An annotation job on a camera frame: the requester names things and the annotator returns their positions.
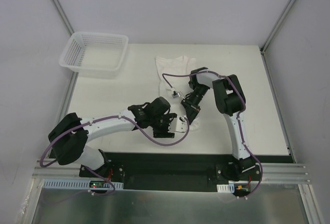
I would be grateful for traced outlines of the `white t shirt robot print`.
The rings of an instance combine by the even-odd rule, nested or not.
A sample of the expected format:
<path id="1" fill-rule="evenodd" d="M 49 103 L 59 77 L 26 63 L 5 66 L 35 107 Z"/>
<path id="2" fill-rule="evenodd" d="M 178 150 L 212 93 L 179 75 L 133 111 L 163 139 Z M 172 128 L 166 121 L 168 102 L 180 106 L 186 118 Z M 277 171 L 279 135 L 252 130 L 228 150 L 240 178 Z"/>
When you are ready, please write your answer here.
<path id="1" fill-rule="evenodd" d="M 180 56 L 174 59 L 167 59 L 161 56 L 155 57 L 156 69 L 160 79 L 159 95 L 164 97 L 171 105 L 171 112 L 178 116 L 186 116 L 185 110 L 181 105 L 183 99 L 172 98 L 173 91 L 181 91 L 184 96 L 189 94 L 192 89 L 189 87 L 189 75 L 196 69 L 196 59 L 188 56 Z"/>

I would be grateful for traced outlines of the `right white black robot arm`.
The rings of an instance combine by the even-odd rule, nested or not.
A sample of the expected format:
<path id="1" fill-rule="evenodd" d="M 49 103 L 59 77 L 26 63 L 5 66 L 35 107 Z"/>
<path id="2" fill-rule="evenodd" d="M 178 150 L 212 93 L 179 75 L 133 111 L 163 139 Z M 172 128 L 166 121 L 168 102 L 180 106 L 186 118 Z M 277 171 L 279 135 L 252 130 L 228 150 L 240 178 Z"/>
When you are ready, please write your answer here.
<path id="1" fill-rule="evenodd" d="M 188 122 L 191 124 L 199 114 L 200 102 L 206 92 L 213 90 L 217 110 L 224 115 L 232 142 L 233 161 L 222 170 L 222 176 L 232 181 L 244 180 L 256 165 L 251 155 L 243 125 L 246 100 L 236 75 L 220 76 L 206 67 L 192 70 L 189 75 L 192 92 L 181 101 Z"/>

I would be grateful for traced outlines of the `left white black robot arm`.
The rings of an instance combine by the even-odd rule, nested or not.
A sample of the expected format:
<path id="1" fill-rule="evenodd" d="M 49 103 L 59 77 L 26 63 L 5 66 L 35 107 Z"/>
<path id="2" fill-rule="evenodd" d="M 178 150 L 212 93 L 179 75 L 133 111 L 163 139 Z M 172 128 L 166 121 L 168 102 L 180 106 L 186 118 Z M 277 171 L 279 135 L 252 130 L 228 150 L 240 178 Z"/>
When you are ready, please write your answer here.
<path id="1" fill-rule="evenodd" d="M 118 114 L 102 118 L 80 118 L 76 113 L 67 114 L 49 133 L 48 140 L 56 161 L 60 165 L 77 163 L 90 168 L 97 177 L 108 177 L 111 165 L 101 149 L 88 146 L 88 142 L 106 135 L 151 127 L 154 138 L 174 138 L 170 132 L 172 113 L 169 102 L 158 97 L 152 102 L 131 105 Z"/>

